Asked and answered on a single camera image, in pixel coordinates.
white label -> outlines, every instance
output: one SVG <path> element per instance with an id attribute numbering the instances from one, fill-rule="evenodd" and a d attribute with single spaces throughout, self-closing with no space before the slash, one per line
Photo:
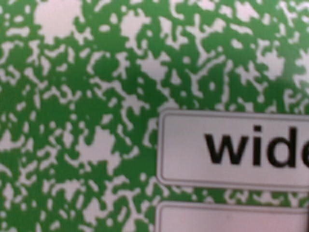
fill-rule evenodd
<path id="1" fill-rule="evenodd" d="M 307 210 L 202 203 L 161 203 L 155 232 L 306 232 Z"/>
<path id="2" fill-rule="evenodd" d="M 307 191 L 309 117 L 164 111 L 157 157 L 166 185 Z"/>

green and white background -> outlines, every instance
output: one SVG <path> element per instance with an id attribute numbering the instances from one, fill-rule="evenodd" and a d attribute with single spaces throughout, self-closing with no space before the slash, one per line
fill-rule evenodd
<path id="1" fill-rule="evenodd" d="M 165 108 L 308 113 L 308 35 L 306 1 L 0 0 L 0 231 L 152 232 L 164 200 L 304 207 L 155 169 Z"/>

gray border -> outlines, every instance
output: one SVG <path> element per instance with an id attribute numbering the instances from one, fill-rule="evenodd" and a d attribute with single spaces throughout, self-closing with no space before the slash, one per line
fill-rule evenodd
<path id="1" fill-rule="evenodd" d="M 159 182 L 164 185 L 190 186 L 190 187 L 209 187 L 226 189 L 252 189 L 252 190 L 270 190 L 270 191 L 308 191 L 307 186 L 299 185 L 268 185 L 268 184 L 243 184 L 231 182 L 214 181 L 187 181 L 181 179 L 167 179 L 163 175 L 163 148 L 164 148 L 164 124 L 168 116 L 195 116 L 195 117 L 221 117 L 221 118 L 251 118 L 259 120 L 273 121 L 302 121 L 309 123 L 309 116 L 280 115 L 280 114 L 261 114 L 261 113 L 232 113 L 201 110 L 174 110 L 167 109 L 161 112 L 159 116 L 158 147 L 157 147 L 157 168 L 156 176 Z"/>
<path id="2" fill-rule="evenodd" d="M 286 207 L 270 207 L 270 206 L 247 206 L 247 205 L 224 205 L 224 204 L 207 204 L 207 203 L 189 203 L 189 202 L 161 202 L 155 211 L 155 232 L 161 232 L 161 217 L 164 208 L 190 208 L 198 210 L 219 210 L 219 211 L 245 211 L 272 214 L 304 214 L 307 215 L 308 210 L 305 208 L 286 208 Z"/>

rounded rectangle border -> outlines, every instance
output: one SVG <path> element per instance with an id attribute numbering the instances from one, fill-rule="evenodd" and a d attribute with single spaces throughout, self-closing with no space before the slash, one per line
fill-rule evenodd
<path id="1" fill-rule="evenodd" d="M 207 187 L 207 188 L 231 188 L 231 189 L 252 189 L 252 190 L 271 190 L 271 191 L 307 191 L 308 185 L 276 185 L 276 184 L 251 184 L 251 183 L 231 183 L 216 181 L 196 181 L 183 180 L 180 178 L 166 178 L 163 175 L 163 148 L 165 146 L 165 120 L 169 116 L 194 116 L 194 117 L 221 117 L 221 118 L 237 118 L 237 119 L 255 119 L 280 122 L 308 122 L 308 116 L 283 115 L 283 114 L 262 114 L 262 113 L 235 113 L 235 112 L 216 112 L 202 110 L 175 110 L 167 109 L 160 113 L 159 130 L 158 130 L 158 146 L 157 146 L 157 168 L 156 176 L 164 185 L 173 186 L 190 186 L 190 187 Z"/>
<path id="2" fill-rule="evenodd" d="M 163 218 L 163 211 L 169 210 L 169 212 L 166 214 L 168 217 L 170 217 L 173 220 L 168 220 L 168 218 Z M 169 232 L 177 231 L 179 232 L 180 225 L 176 225 L 175 221 L 177 221 L 177 218 L 175 215 L 173 215 L 173 212 L 177 212 L 180 215 L 182 215 L 182 218 L 179 219 L 179 222 L 181 222 L 183 225 L 190 226 L 190 224 L 194 224 L 194 226 L 201 226 L 199 229 L 200 231 L 205 231 L 207 228 L 204 228 L 205 224 L 209 224 L 209 227 L 215 227 L 215 223 L 212 224 L 211 222 L 207 221 L 207 218 L 205 218 L 204 221 L 202 221 L 202 225 L 199 225 L 199 222 L 195 221 L 196 217 L 192 212 L 195 213 L 202 213 L 202 214 L 216 214 L 216 215 L 222 215 L 222 217 L 225 218 L 219 218 L 219 224 L 224 223 L 224 219 L 226 218 L 237 218 L 238 220 L 241 217 L 247 217 L 247 219 L 255 218 L 257 220 L 263 220 L 263 221 L 255 221 L 255 224 L 260 223 L 269 223 L 270 220 L 273 220 L 274 222 L 280 223 L 281 227 L 285 227 L 285 223 L 288 223 L 289 227 L 297 227 L 297 229 L 294 231 L 300 231 L 300 232 L 307 232 L 308 231 L 308 210 L 305 208 L 282 208 L 282 207 L 270 207 L 270 206 L 247 206 L 247 205 L 224 205 L 224 204 L 208 204 L 208 203 L 184 203 L 184 202 L 161 202 L 157 208 L 155 213 L 155 232 L 166 232 L 167 227 L 169 228 Z M 246 227 L 252 227 L 254 225 L 248 225 L 252 221 L 245 220 L 244 218 L 244 225 Z M 230 226 L 229 231 L 233 232 L 233 222 L 229 221 L 228 226 Z"/>

white speckle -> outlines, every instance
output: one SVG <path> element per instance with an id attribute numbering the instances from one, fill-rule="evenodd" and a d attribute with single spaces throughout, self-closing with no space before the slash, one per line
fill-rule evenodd
<path id="1" fill-rule="evenodd" d="M 53 199 L 49 198 L 47 200 L 47 209 L 51 211 L 53 209 Z"/>
<path id="2" fill-rule="evenodd" d="M 113 115 L 103 115 L 102 120 L 101 120 L 101 124 L 106 125 L 109 124 L 111 122 L 113 118 Z"/>
<path id="3" fill-rule="evenodd" d="M 14 18 L 15 23 L 21 23 L 24 21 L 24 17 L 22 15 L 18 15 Z"/>
<path id="4" fill-rule="evenodd" d="M 216 89 L 216 84 L 213 81 L 209 83 L 209 89 L 211 91 L 214 91 Z"/>
<path id="5" fill-rule="evenodd" d="M 191 63 L 190 57 L 183 57 L 183 63 L 184 64 L 190 64 Z"/>
<path id="6" fill-rule="evenodd" d="M 202 10 L 214 11 L 216 9 L 216 4 L 211 0 L 199 0 L 197 1 L 197 5 Z"/>
<path id="7" fill-rule="evenodd" d="M 86 58 L 89 55 L 90 51 L 90 48 L 85 48 L 79 53 L 80 58 Z"/>
<path id="8" fill-rule="evenodd" d="M 251 18 L 259 19 L 259 14 L 255 11 L 255 9 L 250 5 L 249 2 L 241 3 L 237 1 L 235 3 L 236 8 L 236 16 L 243 22 L 250 22 Z"/>
<path id="9" fill-rule="evenodd" d="M 121 6 L 121 11 L 123 12 L 123 13 L 125 13 L 126 11 L 127 11 L 127 8 L 126 8 L 126 6 Z"/>
<path id="10" fill-rule="evenodd" d="M 6 218 L 6 212 L 0 211 L 0 218 Z"/>
<path id="11" fill-rule="evenodd" d="M 26 203 L 22 203 L 22 204 L 20 205 L 20 208 L 21 208 L 22 211 L 26 211 L 26 210 L 27 210 L 27 205 L 26 205 Z"/>
<path id="12" fill-rule="evenodd" d="M 263 19 L 262 19 L 262 23 L 265 24 L 265 25 L 269 25 L 270 24 L 270 15 L 265 13 L 264 16 L 263 16 Z"/>
<path id="13" fill-rule="evenodd" d="M 104 25 L 101 25 L 98 30 L 101 32 L 108 32 L 111 30 L 111 27 L 109 25 L 104 24 Z"/>
<path id="14" fill-rule="evenodd" d="M 19 35 L 21 37 L 28 37 L 30 34 L 30 28 L 29 27 L 23 27 L 23 28 L 10 28 L 6 31 L 7 36 L 16 36 Z"/>
<path id="15" fill-rule="evenodd" d="M 92 188 L 94 192 L 98 192 L 99 188 L 93 180 L 88 180 L 88 185 Z"/>
<path id="16" fill-rule="evenodd" d="M 182 80 L 178 76 L 176 69 L 173 69 L 173 71 L 172 71 L 172 77 L 171 77 L 170 82 L 173 85 L 180 85 L 182 83 Z"/>
<path id="17" fill-rule="evenodd" d="M 123 222 L 124 219 L 125 219 L 126 213 L 127 213 L 127 208 L 123 206 L 121 208 L 120 214 L 117 217 L 117 221 L 118 222 Z"/>
<path id="18" fill-rule="evenodd" d="M 112 154 L 114 142 L 115 137 L 108 130 L 102 130 L 97 126 L 96 134 L 91 145 L 85 143 L 84 135 L 79 136 L 78 145 L 75 148 L 80 154 L 79 158 L 73 160 L 66 155 L 65 160 L 74 167 L 78 167 L 80 163 L 83 163 L 87 172 L 91 171 L 89 163 L 97 165 L 99 162 L 106 161 L 108 174 L 112 175 L 114 169 L 121 162 L 118 153 Z"/>
<path id="19" fill-rule="evenodd" d="M 130 10 L 127 15 L 122 18 L 120 28 L 121 35 L 128 38 L 126 48 L 133 48 L 137 54 L 141 55 L 142 51 L 138 49 L 136 37 L 143 25 L 151 23 L 151 18 L 146 17 L 145 13 L 140 8 L 137 9 L 137 12 L 138 16 L 135 16 L 134 11 Z"/>
<path id="20" fill-rule="evenodd" d="M 147 30 L 146 34 L 147 34 L 148 37 L 153 37 L 153 35 L 154 35 L 151 30 Z"/>
<path id="21" fill-rule="evenodd" d="M 117 18 L 117 15 L 115 13 L 112 13 L 111 18 L 110 18 L 110 22 L 112 24 L 117 24 L 118 23 L 118 18 Z"/>
<path id="22" fill-rule="evenodd" d="M 277 199 L 274 199 L 272 197 L 272 193 L 271 192 L 262 192 L 262 194 L 260 196 L 258 196 L 257 194 L 253 195 L 253 199 L 256 200 L 259 203 L 262 204 L 272 204 L 272 205 L 280 205 L 281 202 L 284 201 L 284 197 L 280 196 Z"/>
<path id="23" fill-rule="evenodd" d="M 106 220 L 106 225 L 107 225 L 108 227 L 113 226 L 113 224 L 114 224 L 114 222 L 113 222 L 113 220 L 112 220 L 111 218 L 108 218 L 108 219 Z"/>
<path id="24" fill-rule="evenodd" d="M 141 173 L 140 174 L 140 181 L 145 182 L 147 180 L 147 174 L 146 173 Z"/>
<path id="25" fill-rule="evenodd" d="M 237 39 L 232 39 L 231 44 L 236 49 L 243 49 L 243 45 Z"/>
<path id="26" fill-rule="evenodd" d="M 182 96 L 182 97 L 186 97 L 186 96 L 187 96 L 186 91 L 181 91 L 180 96 Z"/>
<path id="27" fill-rule="evenodd" d="M 191 199 L 192 199 L 193 201 L 197 201 L 197 196 L 194 194 L 194 195 L 192 195 Z"/>
<path id="28" fill-rule="evenodd" d="M 46 219 L 46 212 L 45 211 L 41 211 L 40 213 L 40 221 L 45 221 Z"/>
<path id="29" fill-rule="evenodd" d="M 34 12 L 34 22 L 41 26 L 39 34 L 47 44 L 54 44 L 55 38 L 66 38 L 72 32 L 76 35 L 74 20 L 77 17 L 84 21 L 79 0 L 40 1 Z"/>
<path id="30" fill-rule="evenodd" d="M 6 221 L 1 223 L 1 228 L 6 229 L 8 227 L 8 223 Z"/>
<path id="31" fill-rule="evenodd" d="M 25 6 L 25 13 L 26 13 L 26 14 L 30 14 L 30 13 L 31 13 L 31 7 L 30 7 L 30 5 L 26 5 L 26 6 Z"/>
<path id="32" fill-rule="evenodd" d="M 97 5 L 95 6 L 94 11 L 99 12 L 105 5 L 110 4 L 112 0 L 99 0 Z"/>
<path id="33" fill-rule="evenodd" d="M 43 124 L 40 125 L 40 134 L 43 134 L 45 131 L 45 126 Z"/>
<path id="34" fill-rule="evenodd" d="M 183 14 L 179 14 L 176 11 L 177 5 L 179 3 L 183 3 L 184 0 L 169 0 L 169 8 L 170 8 L 170 12 L 172 14 L 172 16 L 174 18 L 180 19 L 180 20 L 184 20 L 184 15 Z"/>
<path id="35" fill-rule="evenodd" d="M 91 90 L 88 89 L 87 92 L 86 92 L 86 95 L 87 95 L 88 98 L 92 98 Z"/>
<path id="36" fill-rule="evenodd" d="M 263 63 L 268 66 L 268 71 L 264 74 L 270 80 L 275 80 L 283 74 L 285 58 L 278 56 L 278 51 L 272 49 L 271 52 L 263 53 L 265 47 L 270 45 L 269 41 L 258 39 L 258 49 L 256 51 L 257 63 Z"/>
<path id="37" fill-rule="evenodd" d="M 230 24 L 231 29 L 237 31 L 240 34 L 249 34 L 249 35 L 253 35 L 253 32 L 250 28 L 245 27 L 245 26 L 239 26 L 237 24 Z"/>
<path id="38" fill-rule="evenodd" d="M 32 202 L 31 202 L 31 206 L 32 206 L 33 208 L 36 208 L 36 207 L 38 206 L 38 204 L 37 204 L 36 201 L 32 201 Z"/>
<path id="39" fill-rule="evenodd" d="M 60 222 L 58 221 L 58 220 L 56 220 L 54 223 L 52 223 L 51 225 L 50 225 L 50 227 L 49 227 L 49 229 L 51 230 L 51 231 L 55 231 L 55 230 L 57 230 L 57 229 L 59 229 L 60 228 Z"/>
<path id="40" fill-rule="evenodd" d="M 55 129 L 56 128 L 56 122 L 55 121 L 51 121 L 49 123 L 49 127 L 52 128 L 52 129 Z"/>
<path id="41" fill-rule="evenodd" d="M 229 18 L 233 17 L 233 10 L 229 6 L 221 5 L 219 13 L 222 15 L 226 15 Z"/>

